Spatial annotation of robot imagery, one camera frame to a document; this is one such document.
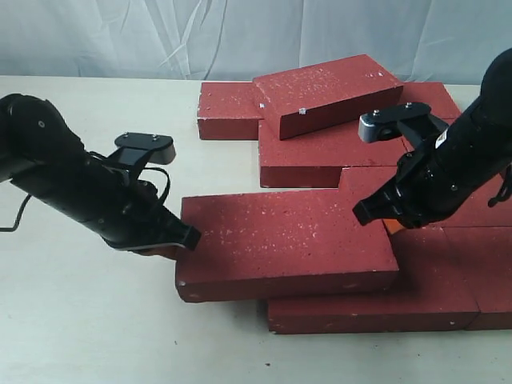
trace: orange part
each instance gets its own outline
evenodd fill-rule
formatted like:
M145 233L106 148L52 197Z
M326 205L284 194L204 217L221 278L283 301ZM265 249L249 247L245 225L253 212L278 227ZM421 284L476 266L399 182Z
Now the orange part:
M393 218L384 218L382 221L384 222L384 226L386 227L389 235L396 234L397 232L405 229L402 224Z

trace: red brick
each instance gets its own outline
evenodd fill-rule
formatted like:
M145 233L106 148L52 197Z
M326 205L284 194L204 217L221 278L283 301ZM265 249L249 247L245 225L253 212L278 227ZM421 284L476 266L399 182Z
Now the red brick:
M406 230L391 240L400 273L388 291L269 300L269 329L321 334L467 327L478 307L443 230Z
M258 140L260 113L250 82L204 82L198 107L202 140Z
M362 166L346 168L342 172L339 188L343 190L353 206L367 198L397 172L396 166Z
M184 198L182 218L203 232L177 257L186 302L381 290L398 271L383 225L361 228L338 190Z
M402 82L362 54L257 77L254 101L276 138L292 138L395 105Z
M468 329L512 329L512 228L445 232L481 312Z
M424 102L438 118L458 118L460 109L440 82L405 82L398 104Z
M396 166L402 142L365 143L358 122L348 122L289 140L277 140L260 121L260 185L273 188L335 188L343 167Z

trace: black cable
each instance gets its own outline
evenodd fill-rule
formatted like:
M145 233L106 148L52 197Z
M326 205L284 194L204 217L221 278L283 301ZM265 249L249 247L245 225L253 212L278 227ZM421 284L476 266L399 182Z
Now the black cable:
M22 204L19 207L18 214L16 215L16 220L14 220L14 225L12 227L0 227L0 232L14 232L19 227L19 222L22 220L23 211L25 210L26 204L29 202L31 194L28 194L23 199Z
M508 200L510 196L512 196L512 165L508 165L506 168L502 186L500 187L496 196L489 199L487 205L489 208L492 208L499 202Z
M154 170L154 171L160 172L161 174L164 174L167 178L166 188L163 190L162 195L158 198L158 200L156 201L156 203L154 204L154 206L150 209L150 212L148 213L148 215L151 215L156 209L158 209L160 206L163 206L163 203L166 201L167 196L169 196L170 176L167 173L167 171L164 170L163 168L150 166L150 167L144 168L144 170Z

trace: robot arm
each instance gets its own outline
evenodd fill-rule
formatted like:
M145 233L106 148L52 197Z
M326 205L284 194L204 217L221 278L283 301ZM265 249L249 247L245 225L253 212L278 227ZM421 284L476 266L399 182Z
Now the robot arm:
M169 175L147 166L174 160L173 139L126 133L115 144L108 157L87 152L50 102L21 94L0 99L0 182L10 180L116 250L164 256L175 246L193 250L200 233L164 207ZM167 176L160 197L152 183L139 180L143 170Z
M405 228L444 220L493 176L506 169L489 206L512 194L512 50L500 54L482 81L479 97L448 126L426 104L407 103L360 118L365 142L403 136L414 150L398 160L397 173L353 209L362 225L396 219Z

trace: white curtain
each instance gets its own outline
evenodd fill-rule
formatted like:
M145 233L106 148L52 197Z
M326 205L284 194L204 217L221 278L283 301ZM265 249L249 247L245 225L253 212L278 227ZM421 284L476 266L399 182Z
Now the white curtain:
M478 84L510 0L0 0L0 74L250 80L366 53Z

